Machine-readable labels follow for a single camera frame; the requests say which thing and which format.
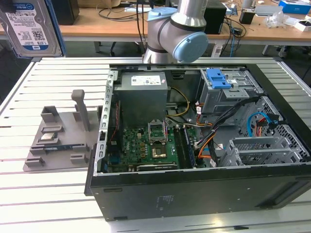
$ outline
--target green motherboard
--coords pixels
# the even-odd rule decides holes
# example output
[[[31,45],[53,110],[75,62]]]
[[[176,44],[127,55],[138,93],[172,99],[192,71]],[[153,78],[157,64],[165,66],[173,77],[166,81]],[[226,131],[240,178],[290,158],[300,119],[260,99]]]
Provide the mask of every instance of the green motherboard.
[[[187,129],[190,143],[197,141],[196,130]],[[151,136],[161,137],[164,132],[161,128],[151,131]],[[179,169],[178,156],[175,146],[173,127],[167,128],[167,141],[150,144],[148,128],[124,129],[122,134],[122,152],[120,158],[110,156],[110,172],[126,172],[128,166],[139,166],[147,164],[175,164]]]

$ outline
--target aluminum profile table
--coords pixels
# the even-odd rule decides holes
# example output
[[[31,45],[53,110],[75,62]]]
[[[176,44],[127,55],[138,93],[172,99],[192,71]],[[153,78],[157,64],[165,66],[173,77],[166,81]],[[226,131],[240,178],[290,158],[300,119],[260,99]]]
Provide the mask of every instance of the aluminum profile table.
[[[22,168],[45,105],[73,111],[73,89],[85,104],[104,100],[109,64],[137,64],[139,58],[46,58],[30,63],[0,107],[0,232],[230,232],[311,231],[311,191],[282,209],[105,222],[93,197],[86,197],[86,168],[27,173]],[[284,63],[272,58],[202,58],[206,64],[257,64],[311,127],[310,89]]]

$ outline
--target white box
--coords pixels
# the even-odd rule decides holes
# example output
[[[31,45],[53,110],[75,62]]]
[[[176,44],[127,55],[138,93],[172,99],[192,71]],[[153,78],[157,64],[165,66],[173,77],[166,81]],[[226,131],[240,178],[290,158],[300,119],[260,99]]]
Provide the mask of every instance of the white box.
[[[295,28],[302,32],[311,32],[311,22],[310,20],[300,20],[295,24]]]

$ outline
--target light blue joint cap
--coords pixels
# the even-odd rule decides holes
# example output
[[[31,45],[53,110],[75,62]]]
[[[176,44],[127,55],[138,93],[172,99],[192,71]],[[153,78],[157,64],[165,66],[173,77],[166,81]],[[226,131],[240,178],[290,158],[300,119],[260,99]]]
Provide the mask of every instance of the light blue joint cap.
[[[171,17],[176,11],[177,9],[172,7],[154,8],[148,13],[148,21]]]
[[[192,33],[178,43],[173,57],[182,63],[191,63],[203,55],[208,46],[208,38],[204,32]]]

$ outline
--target floor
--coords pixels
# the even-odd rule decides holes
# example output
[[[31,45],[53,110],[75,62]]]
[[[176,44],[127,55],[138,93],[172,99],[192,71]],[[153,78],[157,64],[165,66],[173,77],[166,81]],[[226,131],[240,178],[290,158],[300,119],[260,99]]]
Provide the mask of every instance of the floor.
[[[112,43],[103,42],[100,46],[100,53],[96,53],[93,42],[66,42],[67,57],[109,57]],[[235,57],[264,57],[261,52],[264,46],[241,45],[236,51]],[[138,47],[135,43],[118,42],[114,48],[116,57],[137,57],[140,56]],[[205,55],[210,56],[212,45],[209,46]],[[269,56],[278,57],[276,47],[270,47]],[[0,102],[2,102],[12,87],[22,75],[23,71],[30,63],[30,59],[18,59],[12,51],[2,49],[0,52]],[[311,60],[308,55],[303,54],[300,47],[291,47],[285,63],[299,76],[302,77]],[[311,71],[305,77],[305,82],[311,84]]]

